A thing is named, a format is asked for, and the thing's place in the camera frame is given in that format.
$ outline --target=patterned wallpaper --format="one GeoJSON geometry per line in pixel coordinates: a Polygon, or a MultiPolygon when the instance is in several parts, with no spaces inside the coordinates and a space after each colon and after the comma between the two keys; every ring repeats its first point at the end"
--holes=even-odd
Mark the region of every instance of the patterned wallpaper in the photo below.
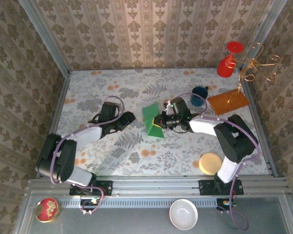
{"type": "Polygon", "coordinates": [[[215,67],[272,0],[33,0],[70,70],[215,67]]]}
{"type": "Polygon", "coordinates": [[[0,234],[13,230],[63,77],[19,3],[0,0],[0,234]]]}
{"type": "Polygon", "coordinates": [[[274,162],[288,178],[293,195],[293,0],[287,1],[264,45],[263,60],[273,53],[282,57],[282,63],[274,69],[279,79],[267,82],[258,76],[253,91],[274,162]]]}

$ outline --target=yellow disc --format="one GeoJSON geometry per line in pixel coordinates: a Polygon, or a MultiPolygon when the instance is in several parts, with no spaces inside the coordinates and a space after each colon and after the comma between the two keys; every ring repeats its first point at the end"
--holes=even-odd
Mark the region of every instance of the yellow disc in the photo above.
{"type": "Polygon", "coordinates": [[[221,168],[221,159],[213,153],[204,154],[199,162],[199,167],[204,174],[209,176],[215,175],[221,168]]]}

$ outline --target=gray floor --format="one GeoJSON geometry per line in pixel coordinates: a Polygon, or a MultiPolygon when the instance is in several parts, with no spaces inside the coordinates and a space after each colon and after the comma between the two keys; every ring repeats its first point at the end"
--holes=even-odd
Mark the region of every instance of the gray floor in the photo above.
{"type": "Polygon", "coordinates": [[[62,209],[52,223],[40,223],[33,216],[30,234],[286,234],[288,233],[276,199],[240,199],[238,211],[249,219],[250,229],[235,227],[230,215],[215,208],[198,208],[199,219],[188,231],[176,229],[170,222],[169,209],[162,208],[101,208],[93,215],[83,215],[79,209],[62,209]]]}

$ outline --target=cup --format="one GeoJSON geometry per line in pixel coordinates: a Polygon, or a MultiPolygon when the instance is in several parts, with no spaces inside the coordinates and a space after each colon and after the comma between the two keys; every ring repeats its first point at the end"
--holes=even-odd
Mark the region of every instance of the cup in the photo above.
{"type": "MultiPolygon", "coordinates": [[[[208,89],[209,88],[207,86],[205,88],[202,87],[202,86],[196,86],[192,90],[192,93],[193,94],[200,95],[203,99],[206,99],[207,96],[208,96],[208,94],[209,94],[208,89]]],[[[193,106],[202,106],[204,104],[204,101],[201,98],[199,98],[199,97],[197,97],[195,95],[192,95],[191,96],[191,100],[190,101],[191,101],[191,103],[192,103],[193,106]]]]}

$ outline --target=white bowl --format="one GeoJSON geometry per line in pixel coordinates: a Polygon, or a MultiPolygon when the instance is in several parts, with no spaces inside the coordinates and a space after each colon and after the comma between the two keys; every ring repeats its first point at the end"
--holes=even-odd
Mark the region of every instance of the white bowl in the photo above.
{"type": "Polygon", "coordinates": [[[169,210],[169,218],[172,224],[183,231],[193,228],[198,216],[195,205],[186,199],[175,201],[169,210]]]}

